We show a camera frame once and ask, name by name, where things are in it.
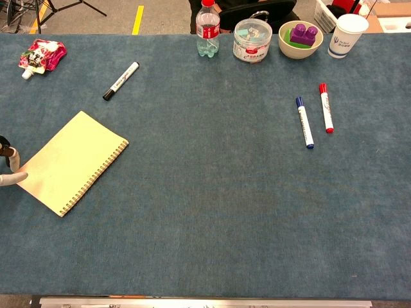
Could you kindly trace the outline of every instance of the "plastic water bottle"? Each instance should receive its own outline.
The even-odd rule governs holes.
[[[220,43],[220,16],[213,8],[214,0],[202,0],[202,9],[195,19],[197,29],[197,49],[200,56],[212,58],[218,51]]]

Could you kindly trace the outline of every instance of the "marker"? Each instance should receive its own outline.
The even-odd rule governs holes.
[[[299,96],[295,99],[297,104],[298,114],[300,115],[300,122],[302,127],[302,133],[304,134],[304,139],[306,140],[306,146],[308,149],[314,148],[313,136],[311,136],[310,124],[308,124],[308,118],[304,103],[302,102],[302,97]]]
[[[126,80],[128,80],[128,78],[133,75],[133,73],[136,71],[136,69],[138,69],[140,67],[140,65],[137,62],[133,62],[132,65],[130,65],[130,67],[124,72],[124,74],[122,74],[120,76],[120,78],[118,78],[118,80],[111,86],[111,88],[104,94],[103,99],[105,99],[106,101],[108,101],[113,95],[114,93],[116,93],[118,91],[118,89],[120,89],[120,87],[123,85],[123,83],[126,82]]]
[[[326,132],[333,133],[334,126],[333,120],[331,119],[331,108],[329,107],[328,101],[327,83],[321,83],[319,89],[321,93],[322,113],[324,114],[324,124],[326,125]]]

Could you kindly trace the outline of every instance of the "blue marker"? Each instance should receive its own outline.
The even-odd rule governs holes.
[[[313,136],[311,136],[310,124],[308,124],[308,118],[304,103],[302,102],[302,97],[299,96],[295,99],[297,104],[298,113],[300,115],[300,122],[302,127],[302,132],[304,134],[304,139],[306,139],[306,146],[308,149],[314,148]]]

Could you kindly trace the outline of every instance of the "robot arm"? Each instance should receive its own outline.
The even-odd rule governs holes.
[[[6,157],[6,163],[13,172],[16,172],[20,168],[20,156],[19,152],[10,147],[10,143],[0,136],[0,156]],[[26,179],[27,172],[17,172],[12,175],[0,175],[0,186],[12,185],[19,183]]]

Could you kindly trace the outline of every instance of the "red bottle cap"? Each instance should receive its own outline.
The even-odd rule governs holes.
[[[328,92],[327,91],[327,83],[321,83],[319,88],[320,88],[320,93],[321,94]]]
[[[214,0],[202,0],[201,3],[204,6],[212,6],[212,5],[214,5]]]

